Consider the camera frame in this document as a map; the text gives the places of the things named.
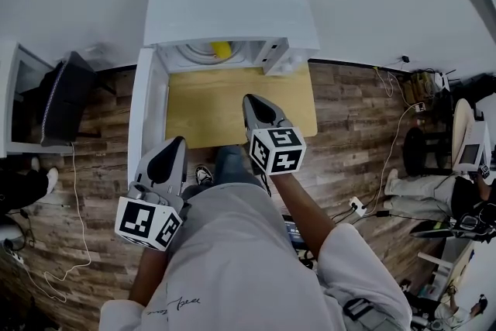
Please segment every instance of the white t-shirt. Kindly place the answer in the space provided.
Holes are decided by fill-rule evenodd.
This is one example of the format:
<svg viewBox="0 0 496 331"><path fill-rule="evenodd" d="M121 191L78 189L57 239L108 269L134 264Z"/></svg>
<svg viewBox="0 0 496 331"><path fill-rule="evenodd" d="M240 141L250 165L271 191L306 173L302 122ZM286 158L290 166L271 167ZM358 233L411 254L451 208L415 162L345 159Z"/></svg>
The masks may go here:
<svg viewBox="0 0 496 331"><path fill-rule="evenodd" d="M225 184L195 196L162 283L144 308L106 302L101 331L345 330L337 287L379 305L409 329L411 309L387 269L348 224L302 265L281 215L251 184Z"/></svg>
<svg viewBox="0 0 496 331"><path fill-rule="evenodd" d="M443 303L437 307L434 312L434 317L444 322L443 328L445 331L456 329L470 321L470 313L467 310L458 308L458 310L453 314L451 308Z"/></svg>

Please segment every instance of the white pants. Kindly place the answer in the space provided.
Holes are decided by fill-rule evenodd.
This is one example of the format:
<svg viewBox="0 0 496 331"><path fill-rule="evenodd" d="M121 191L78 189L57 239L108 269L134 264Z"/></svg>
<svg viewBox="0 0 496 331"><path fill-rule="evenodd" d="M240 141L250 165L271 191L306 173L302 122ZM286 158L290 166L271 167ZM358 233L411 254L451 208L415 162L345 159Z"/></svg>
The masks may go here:
<svg viewBox="0 0 496 331"><path fill-rule="evenodd" d="M409 181L395 179L386 195L393 195L393 211L409 215L437 217L452 215L451 197L455 187L455 176L430 175Z"/></svg>

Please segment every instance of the yellow object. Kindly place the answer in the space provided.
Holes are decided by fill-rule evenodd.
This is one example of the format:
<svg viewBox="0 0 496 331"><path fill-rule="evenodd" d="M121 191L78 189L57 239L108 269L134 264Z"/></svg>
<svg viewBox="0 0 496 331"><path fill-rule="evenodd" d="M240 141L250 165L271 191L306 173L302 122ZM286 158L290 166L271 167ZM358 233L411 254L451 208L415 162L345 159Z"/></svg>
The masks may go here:
<svg viewBox="0 0 496 331"><path fill-rule="evenodd" d="M231 51L231 46L227 42L212 42L210 43L212 49L214 49L215 55L221 60L231 57L233 53Z"/></svg>
<svg viewBox="0 0 496 331"><path fill-rule="evenodd" d="M260 67L172 74L169 90L165 136L183 136L189 148L245 143L242 103L249 93L279 106L303 136L317 134L306 62L286 76L265 76Z"/></svg>

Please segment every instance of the black and white sneaker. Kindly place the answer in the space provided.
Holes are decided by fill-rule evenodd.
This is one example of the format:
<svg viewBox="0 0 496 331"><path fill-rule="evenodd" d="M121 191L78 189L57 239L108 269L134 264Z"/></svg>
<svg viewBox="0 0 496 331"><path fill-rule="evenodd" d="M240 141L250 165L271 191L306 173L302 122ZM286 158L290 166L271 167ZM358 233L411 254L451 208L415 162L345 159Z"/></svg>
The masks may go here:
<svg viewBox="0 0 496 331"><path fill-rule="evenodd" d="M212 173L207 167L202 165L196 167L195 177L196 183L199 185L214 183L214 177L212 176Z"/></svg>

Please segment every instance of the chair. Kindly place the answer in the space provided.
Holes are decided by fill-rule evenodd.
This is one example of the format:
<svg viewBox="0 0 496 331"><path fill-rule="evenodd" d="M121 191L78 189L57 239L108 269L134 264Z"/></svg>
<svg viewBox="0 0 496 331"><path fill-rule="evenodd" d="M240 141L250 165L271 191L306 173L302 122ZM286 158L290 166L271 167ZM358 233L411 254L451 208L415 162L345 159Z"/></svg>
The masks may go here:
<svg viewBox="0 0 496 331"><path fill-rule="evenodd" d="M100 133L78 131L88 97L95 86L115 95L115 91L101 83L95 71L75 51L45 75L40 84L43 113L38 112L42 147L74 142L77 136L101 137Z"/></svg>

